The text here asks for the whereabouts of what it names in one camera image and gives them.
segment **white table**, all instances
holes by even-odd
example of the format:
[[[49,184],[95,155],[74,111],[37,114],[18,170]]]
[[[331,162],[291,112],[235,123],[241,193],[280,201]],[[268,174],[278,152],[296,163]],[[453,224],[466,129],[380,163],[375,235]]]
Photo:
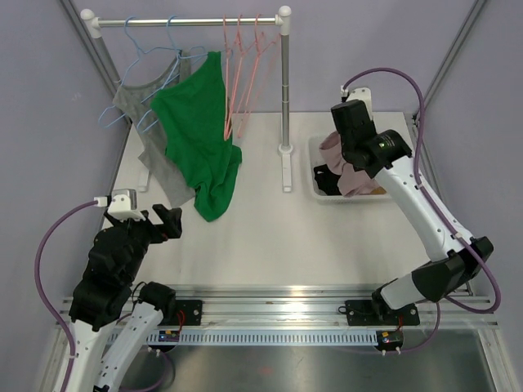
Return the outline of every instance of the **white table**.
[[[238,140],[244,162],[229,210],[213,223],[182,206],[183,235],[149,248],[136,282],[202,285],[328,285],[385,283],[428,259],[421,241],[392,202],[320,205],[306,183],[310,135],[328,135],[330,113],[291,114],[293,192],[281,188],[279,114],[253,114]],[[402,113],[376,113],[379,131],[395,129],[409,143]],[[136,188],[143,150],[134,129],[115,189]],[[140,209],[169,206],[155,178],[138,193]],[[158,222],[151,213],[152,221]]]

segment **reflective floor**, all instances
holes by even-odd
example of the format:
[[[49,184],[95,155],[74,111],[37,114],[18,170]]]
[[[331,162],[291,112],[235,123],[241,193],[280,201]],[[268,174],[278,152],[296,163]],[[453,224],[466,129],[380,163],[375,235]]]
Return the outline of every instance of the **reflective floor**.
[[[406,332],[405,347],[421,339],[421,332]],[[374,351],[345,347],[180,346],[168,353],[175,372],[170,371],[157,390],[495,391],[474,332],[439,332],[428,347],[399,357],[383,358]],[[162,372],[162,359],[139,354],[123,386],[143,389],[154,384]]]

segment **white plastic tray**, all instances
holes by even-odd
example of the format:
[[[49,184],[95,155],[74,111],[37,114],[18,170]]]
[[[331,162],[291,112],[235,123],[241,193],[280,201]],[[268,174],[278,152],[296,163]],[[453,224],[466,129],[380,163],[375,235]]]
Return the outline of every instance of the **white plastic tray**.
[[[312,197],[318,203],[332,204],[332,203],[366,203],[366,202],[381,202],[391,200],[389,194],[360,194],[346,198],[345,196],[328,196],[322,190],[318,189],[318,185],[314,180],[314,168],[316,166],[324,165],[325,161],[320,154],[320,145],[328,135],[314,135],[309,136],[306,143],[306,165],[307,165],[307,183],[311,190]]]

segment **green shirt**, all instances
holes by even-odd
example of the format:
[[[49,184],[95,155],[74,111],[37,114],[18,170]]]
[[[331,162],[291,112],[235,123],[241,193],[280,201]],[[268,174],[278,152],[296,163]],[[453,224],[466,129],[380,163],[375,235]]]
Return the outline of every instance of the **green shirt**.
[[[165,155],[194,188],[194,207],[214,221],[229,207],[242,151],[223,140],[226,89],[221,53],[208,53],[202,66],[185,81],[156,94],[151,108],[168,138]]]

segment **blue hanger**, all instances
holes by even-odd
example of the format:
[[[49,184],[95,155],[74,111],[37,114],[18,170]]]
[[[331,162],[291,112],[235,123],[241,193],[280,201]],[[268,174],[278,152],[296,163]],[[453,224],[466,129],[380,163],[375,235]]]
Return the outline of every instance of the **blue hanger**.
[[[129,37],[129,39],[131,39],[132,43],[134,44],[135,48],[136,48],[136,54],[138,55],[138,57],[136,58],[136,60],[134,60],[131,65],[129,65],[127,67],[127,69],[125,70],[124,74],[123,74],[123,78],[120,80],[120,86],[123,85],[123,83],[125,82],[125,79],[127,77],[127,74],[129,73],[129,70],[131,70],[131,68],[133,66],[135,66],[142,58],[142,55],[147,55],[149,53],[151,53],[152,51],[155,51],[157,49],[163,49],[163,50],[169,50],[169,51],[176,51],[177,49],[174,48],[174,47],[153,47],[152,49],[149,49],[148,51],[144,51],[141,47],[140,47],[140,44],[138,43],[138,41],[127,31],[127,23],[129,22],[129,20],[131,19],[134,19],[136,18],[135,16],[129,16],[126,20],[125,20],[125,23],[123,24],[123,32],[125,33],[125,35],[127,35]],[[174,76],[172,76],[172,71],[177,67],[177,65],[179,64],[180,62],[180,58],[178,57],[180,54],[179,52],[177,53],[177,62],[173,65],[172,67],[172,70],[171,70],[171,73],[169,74],[169,78],[166,80],[166,82],[163,84],[162,87],[160,87],[158,90],[156,91],[153,91],[153,93],[151,93],[149,96],[147,96],[141,103],[144,103],[146,100],[148,100],[151,96],[153,96],[157,91],[159,91],[161,88],[167,86],[170,82],[172,82],[174,79],[176,79],[178,76],[180,76],[180,74],[176,74]],[[126,114],[122,114],[120,117],[116,118],[114,121],[110,122],[109,124],[107,125],[102,125],[101,124],[101,119],[104,117],[104,115],[111,109],[115,109],[116,108],[116,105],[111,105],[107,108],[105,108],[105,110],[101,113],[100,117],[98,118],[98,125],[100,125],[101,127],[103,128],[109,128],[111,127],[112,125],[114,125],[118,120],[122,119],[122,118],[125,118]]]
[[[159,88],[159,90],[163,90],[170,82],[170,79],[171,79],[171,76],[172,76],[172,73],[174,72],[174,69],[176,68],[176,65],[178,64],[178,62],[182,59],[197,59],[194,63],[196,64],[198,61],[200,61],[201,59],[203,59],[206,55],[207,55],[207,52],[206,53],[203,53],[201,55],[193,55],[193,56],[182,56],[180,51],[178,50],[177,48],[177,45],[174,43],[174,39],[172,38],[171,34],[169,33],[169,27],[171,25],[171,20],[176,18],[176,15],[173,15],[173,16],[170,16],[168,21],[167,21],[167,24],[166,24],[166,27],[167,27],[167,36],[169,37],[169,41],[171,42],[171,45],[172,45],[172,49],[177,51],[177,63],[175,64],[175,66],[171,69],[171,72],[170,74],[168,75],[167,79],[165,80],[165,83]],[[149,129],[152,128],[152,126],[154,124],[156,124],[158,122],[158,119],[154,120],[146,129],[144,129],[143,131],[140,130],[140,125],[141,123],[144,121],[145,117],[151,113],[153,110],[152,109],[149,109],[145,112],[145,114],[142,116],[142,118],[140,119],[140,121],[138,122],[138,124],[136,125],[136,130],[139,132],[139,133],[146,133]]]

